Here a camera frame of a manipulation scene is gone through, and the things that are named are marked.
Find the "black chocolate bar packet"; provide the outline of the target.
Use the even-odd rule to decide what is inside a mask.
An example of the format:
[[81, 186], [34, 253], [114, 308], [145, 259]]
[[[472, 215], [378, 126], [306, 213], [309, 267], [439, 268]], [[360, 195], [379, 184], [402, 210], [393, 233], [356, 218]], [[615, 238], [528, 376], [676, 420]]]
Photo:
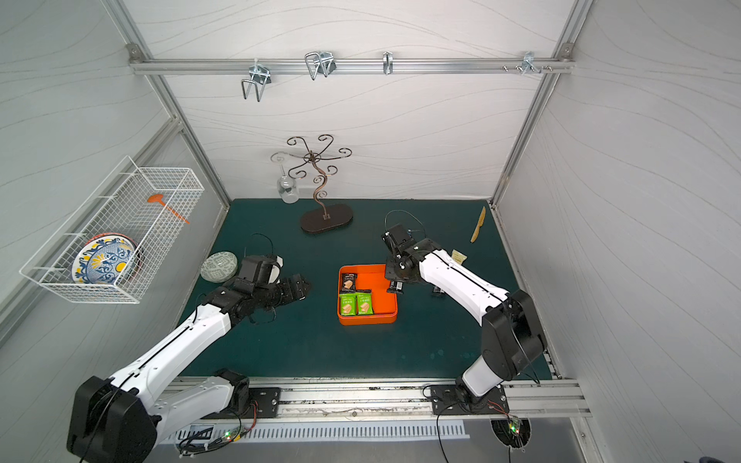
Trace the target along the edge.
[[403, 282], [391, 281], [387, 291], [393, 294], [403, 294]]

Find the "pale yellow cookie packet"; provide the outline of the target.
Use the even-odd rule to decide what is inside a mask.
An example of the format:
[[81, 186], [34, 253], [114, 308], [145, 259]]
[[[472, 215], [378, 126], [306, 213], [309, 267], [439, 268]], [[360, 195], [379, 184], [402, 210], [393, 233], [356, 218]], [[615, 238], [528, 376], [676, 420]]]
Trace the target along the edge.
[[458, 264], [463, 264], [465, 260], [467, 260], [467, 256], [465, 254], [462, 254], [461, 252], [457, 250], [453, 250], [452, 253], [452, 259], [457, 262]]

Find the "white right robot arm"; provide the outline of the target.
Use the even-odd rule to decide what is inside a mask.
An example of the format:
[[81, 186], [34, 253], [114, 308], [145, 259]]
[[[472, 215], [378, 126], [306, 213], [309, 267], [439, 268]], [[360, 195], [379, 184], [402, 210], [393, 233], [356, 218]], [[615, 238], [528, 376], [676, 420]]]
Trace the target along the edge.
[[392, 291], [399, 285], [429, 283], [465, 308], [482, 329], [480, 356], [457, 380], [461, 397], [485, 397], [546, 351], [540, 317], [526, 291], [488, 283], [428, 238], [417, 241], [406, 231], [399, 237], [388, 231], [382, 239], [390, 252], [386, 278]]

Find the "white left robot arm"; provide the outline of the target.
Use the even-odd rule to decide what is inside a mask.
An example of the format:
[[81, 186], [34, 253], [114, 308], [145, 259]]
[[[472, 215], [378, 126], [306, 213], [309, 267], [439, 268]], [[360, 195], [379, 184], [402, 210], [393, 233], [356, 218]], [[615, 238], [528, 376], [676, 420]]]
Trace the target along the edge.
[[175, 432], [205, 416], [253, 411], [247, 376], [220, 370], [167, 399], [171, 382], [204, 350], [254, 310], [275, 309], [307, 297], [302, 275], [240, 292], [218, 287], [192, 316], [145, 354], [108, 378], [92, 376], [75, 392], [67, 450], [83, 462], [143, 462]]

